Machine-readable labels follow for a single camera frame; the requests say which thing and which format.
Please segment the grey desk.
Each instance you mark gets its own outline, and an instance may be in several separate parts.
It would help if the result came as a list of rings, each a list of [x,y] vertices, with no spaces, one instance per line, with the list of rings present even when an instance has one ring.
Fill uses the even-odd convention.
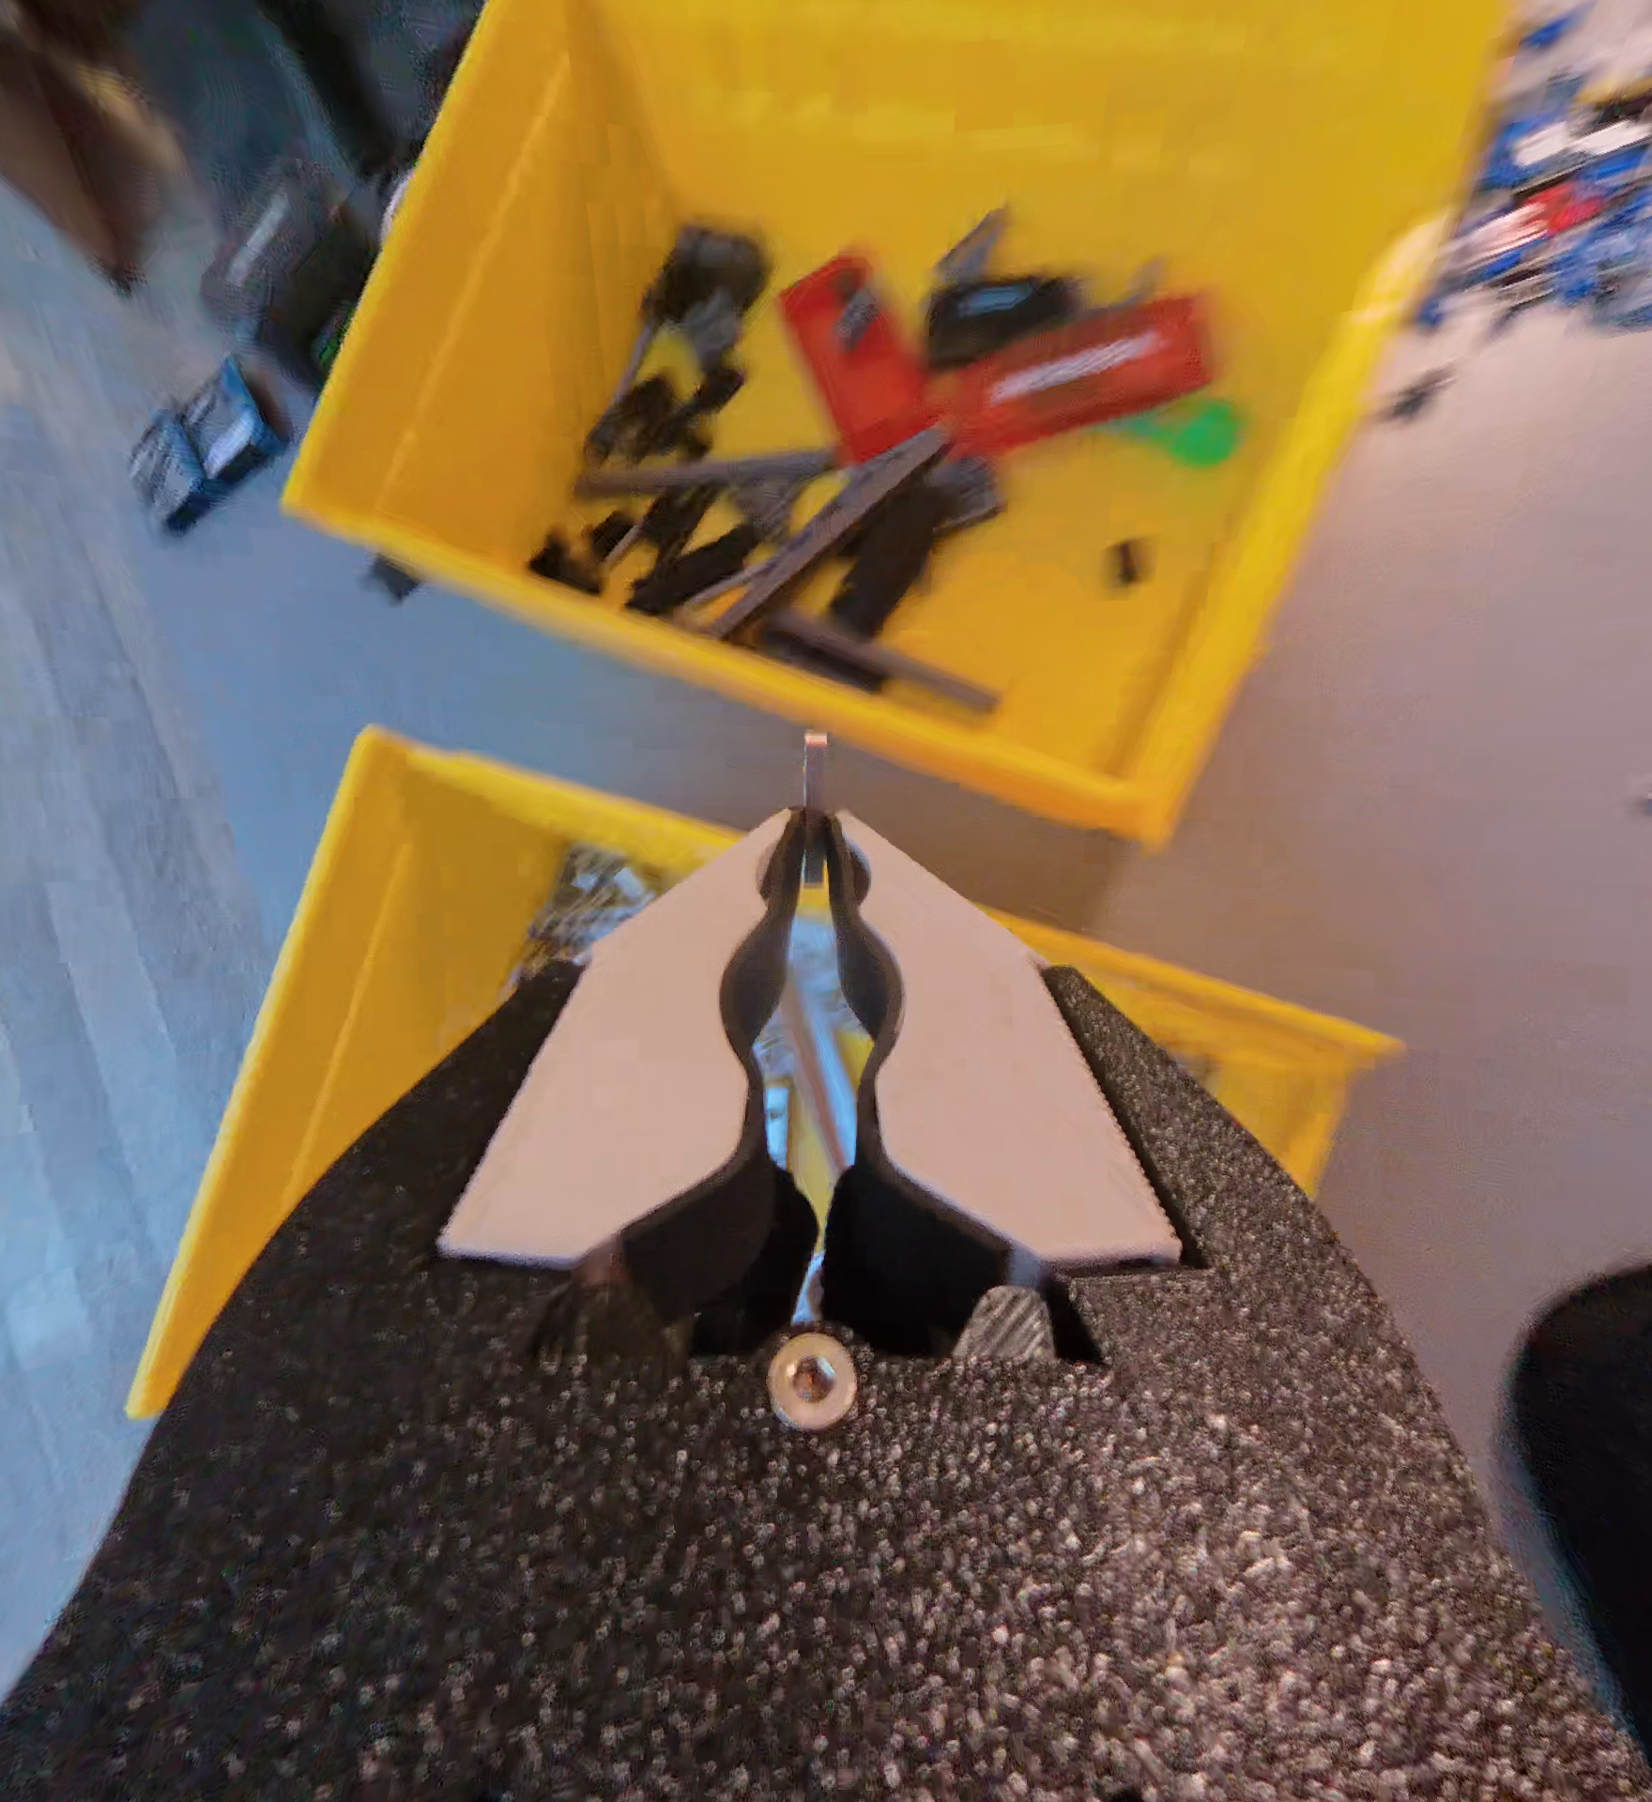
[[[1514,1547],[1574,1625],[1504,1394],[1529,1326],[1652,1260],[1652,330],[1536,311],[1415,423],[1364,414],[1167,841],[834,737],[833,796],[959,889],[1396,1031],[1326,1171]],[[229,506],[183,671],[269,927],[354,730],[745,826],[802,724]]]

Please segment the dark printed box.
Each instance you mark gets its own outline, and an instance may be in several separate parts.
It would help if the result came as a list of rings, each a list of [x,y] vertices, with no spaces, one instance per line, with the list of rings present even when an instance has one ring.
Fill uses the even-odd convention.
[[[289,444],[288,417],[267,381],[227,353],[191,393],[153,412],[125,470],[151,527],[180,537]]]

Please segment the pile of silver beam parts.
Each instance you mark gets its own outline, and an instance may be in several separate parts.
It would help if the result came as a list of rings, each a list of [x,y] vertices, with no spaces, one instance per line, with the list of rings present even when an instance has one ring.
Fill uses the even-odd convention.
[[[539,906],[507,989],[543,964],[585,961],[600,938],[626,923],[672,879],[594,843],[571,843]],[[870,1034],[846,1000],[823,885],[806,885],[793,917],[778,1006],[751,1055],[764,1093],[770,1158],[789,1171],[823,1222],[840,1175],[855,1154],[857,1089]]]

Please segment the pile of mixed brick parts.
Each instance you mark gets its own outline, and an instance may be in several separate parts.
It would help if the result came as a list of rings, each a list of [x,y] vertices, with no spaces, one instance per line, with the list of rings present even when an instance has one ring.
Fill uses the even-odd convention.
[[[1412,423],[1536,311],[1652,330],[1652,3],[1523,3],[1485,141],[1372,416]]]

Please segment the yellow plastic bin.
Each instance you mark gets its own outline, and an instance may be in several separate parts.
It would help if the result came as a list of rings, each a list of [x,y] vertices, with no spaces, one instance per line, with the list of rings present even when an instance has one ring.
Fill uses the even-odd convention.
[[[1169,840],[1463,186],[1506,3],[488,3],[286,504],[613,662],[1046,819]],[[1207,302],[1243,440],[1003,463],[901,648],[986,718],[814,677],[526,571],[679,224],[895,308],[993,207],[1008,266]]]
[[[350,749],[159,1296],[127,1415],[165,1407],[274,1229],[503,1000],[568,849],[675,879],[738,832],[367,726]],[[1398,1038],[1024,915],[1315,1193],[1360,1074]]]

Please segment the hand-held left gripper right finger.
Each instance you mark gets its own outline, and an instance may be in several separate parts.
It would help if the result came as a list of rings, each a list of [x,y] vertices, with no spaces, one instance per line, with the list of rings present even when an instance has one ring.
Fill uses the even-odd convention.
[[[821,851],[870,1034],[838,1246],[887,1284],[1175,1265],[1183,1239],[1018,934],[848,813]]]

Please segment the pile of black brick parts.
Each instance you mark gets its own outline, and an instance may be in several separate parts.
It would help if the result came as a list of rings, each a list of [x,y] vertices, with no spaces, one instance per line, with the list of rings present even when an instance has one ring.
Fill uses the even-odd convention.
[[[999,268],[1010,213],[984,213],[929,270],[904,325],[874,264],[827,258],[776,300],[831,438],[717,451],[774,260],[761,236],[687,221],[645,283],[626,364],[588,427],[571,495],[611,503],[547,529],[528,573],[604,597],[649,563],[624,610],[742,643],[861,690],[901,684],[984,716],[1001,696],[904,652],[891,618],[938,550],[1001,516],[1003,461],[1090,429],[1128,431],[1202,467],[1232,455],[1209,298],[1150,262],[1103,302],[1061,268]]]

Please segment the cardboard box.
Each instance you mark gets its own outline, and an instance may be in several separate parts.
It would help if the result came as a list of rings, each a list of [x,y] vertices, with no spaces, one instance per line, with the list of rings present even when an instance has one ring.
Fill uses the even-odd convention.
[[[119,292],[138,287],[174,130],[130,52],[136,1],[0,1],[0,181]]]

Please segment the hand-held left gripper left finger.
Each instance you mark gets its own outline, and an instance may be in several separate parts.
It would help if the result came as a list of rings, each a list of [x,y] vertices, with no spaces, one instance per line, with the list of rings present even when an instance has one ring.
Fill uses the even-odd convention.
[[[590,947],[441,1252],[571,1267],[766,1150],[753,1048],[787,983],[814,822],[774,813]]]

